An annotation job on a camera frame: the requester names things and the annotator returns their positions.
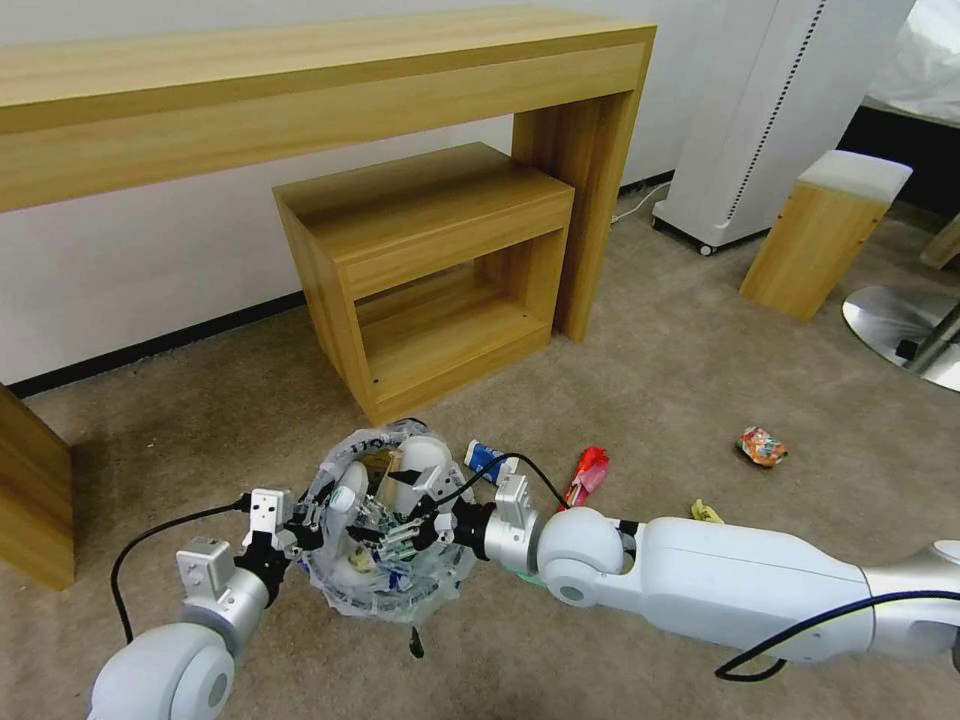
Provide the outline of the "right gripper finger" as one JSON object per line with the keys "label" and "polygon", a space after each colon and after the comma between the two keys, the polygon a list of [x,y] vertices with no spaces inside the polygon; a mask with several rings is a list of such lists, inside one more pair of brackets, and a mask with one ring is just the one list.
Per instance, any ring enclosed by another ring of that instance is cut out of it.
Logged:
{"label": "right gripper finger", "polygon": [[450,547],[436,534],[401,536],[384,535],[374,548],[376,563],[409,563],[423,553],[440,554]]}
{"label": "right gripper finger", "polygon": [[383,533],[379,542],[446,542],[449,534],[449,514],[427,514]]}

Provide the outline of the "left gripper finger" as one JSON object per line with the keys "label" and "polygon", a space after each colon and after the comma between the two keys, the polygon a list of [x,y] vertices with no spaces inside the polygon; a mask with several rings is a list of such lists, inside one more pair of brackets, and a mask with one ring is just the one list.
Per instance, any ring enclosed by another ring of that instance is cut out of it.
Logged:
{"label": "left gripper finger", "polygon": [[319,527],[285,527],[281,531],[281,549],[287,560],[297,560],[324,545],[323,532]]}
{"label": "left gripper finger", "polygon": [[326,496],[304,496],[295,505],[290,529],[295,534],[321,534],[329,500]]}

